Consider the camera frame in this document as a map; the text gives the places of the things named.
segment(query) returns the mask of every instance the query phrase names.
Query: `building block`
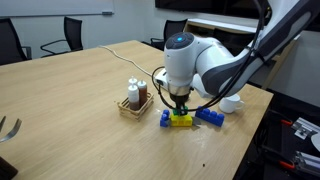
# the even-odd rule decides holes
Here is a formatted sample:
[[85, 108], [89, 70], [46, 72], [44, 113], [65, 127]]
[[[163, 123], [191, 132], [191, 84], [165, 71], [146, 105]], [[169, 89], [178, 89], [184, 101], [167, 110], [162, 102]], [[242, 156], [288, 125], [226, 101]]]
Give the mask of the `building block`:
[[189, 114], [184, 116], [171, 114], [170, 119], [171, 119], [171, 126], [180, 126], [180, 127], [192, 126], [192, 117]]
[[172, 110], [173, 115], [179, 115], [178, 111], [176, 109]]
[[164, 110], [162, 112], [160, 118], [160, 126], [161, 127], [168, 127], [168, 126], [175, 126], [175, 127], [186, 127], [192, 126], [192, 117], [190, 115], [178, 116], [175, 114], [170, 114], [169, 110]]
[[219, 127], [222, 126], [224, 121], [223, 114], [218, 114], [215, 111], [210, 112], [209, 109], [197, 110], [195, 117], [205, 120]]
[[160, 126], [161, 127], [168, 127], [169, 126], [169, 117], [170, 117], [169, 110], [167, 110], [167, 109], [163, 110], [161, 118], [160, 118]]

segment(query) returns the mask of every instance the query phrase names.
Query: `red handle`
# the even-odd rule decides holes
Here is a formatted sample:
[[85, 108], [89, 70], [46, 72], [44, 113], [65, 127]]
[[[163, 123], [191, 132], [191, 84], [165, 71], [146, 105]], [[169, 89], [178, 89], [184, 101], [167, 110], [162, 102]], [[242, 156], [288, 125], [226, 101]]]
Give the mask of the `red handle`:
[[287, 121], [287, 120], [284, 120], [284, 119], [281, 120], [281, 123], [284, 124], [284, 125], [287, 125], [287, 126], [292, 126], [292, 124], [293, 124], [292, 121]]
[[282, 167], [284, 167], [284, 168], [286, 168], [286, 169], [291, 169], [291, 170], [293, 170], [293, 169], [295, 168], [295, 166], [294, 166], [293, 163], [292, 163], [292, 164], [288, 164], [288, 163], [286, 163], [286, 162], [284, 162], [284, 161], [279, 161], [279, 163], [280, 163], [280, 165], [281, 165]]

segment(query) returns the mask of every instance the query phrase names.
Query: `yellow block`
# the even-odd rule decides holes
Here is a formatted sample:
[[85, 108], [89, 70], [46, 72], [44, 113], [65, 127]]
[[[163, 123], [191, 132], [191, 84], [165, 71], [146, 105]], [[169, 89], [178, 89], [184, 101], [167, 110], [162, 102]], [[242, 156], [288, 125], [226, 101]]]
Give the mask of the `yellow block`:
[[192, 126], [192, 117], [189, 114], [184, 116], [177, 116], [177, 115], [170, 114], [170, 120], [171, 120], [171, 126], [176, 126], [176, 127]]

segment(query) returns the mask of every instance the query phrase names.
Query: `wooden crate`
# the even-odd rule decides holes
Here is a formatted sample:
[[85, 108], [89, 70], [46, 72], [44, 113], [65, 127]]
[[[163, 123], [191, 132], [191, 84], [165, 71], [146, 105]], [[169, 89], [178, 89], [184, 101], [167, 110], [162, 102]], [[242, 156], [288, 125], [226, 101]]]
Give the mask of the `wooden crate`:
[[133, 111], [129, 108], [129, 100], [126, 98], [123, 102], [118, 102], [118, 107], [120, 114], [122, 116], [128, 117], [130, 119], [135, 119], [135, 120], [140, 120], [141, 116], [143, 113], [151, 106], [153, 103], [153, 94], [148, 93], [147, 96], [148, 100], [147, 102], [138, 110], [138, 111]]

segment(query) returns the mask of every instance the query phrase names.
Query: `condiment bottle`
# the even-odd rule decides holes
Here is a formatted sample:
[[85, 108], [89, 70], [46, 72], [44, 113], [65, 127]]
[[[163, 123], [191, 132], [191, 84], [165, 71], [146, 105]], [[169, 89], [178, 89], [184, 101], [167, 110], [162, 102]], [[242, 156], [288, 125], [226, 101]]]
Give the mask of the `condiment bottle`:
[[139, 89], [140, 107], [142, 107], [148, 100], [147, 83], [141, 80], [137, 85]]
[[134, 78], [133, 76], [131, 76], [131, 78], [129, 79], [129, 86], [131, 84], [137, 85], [138, 80], [136, 78]]
[[134, 84], [131, 84], [128, 87], [128, 100], [129, 100], [129, 108], [131, 110], [137, 111], [140, 109], [139, 90], [138, 90], [138, 87]]

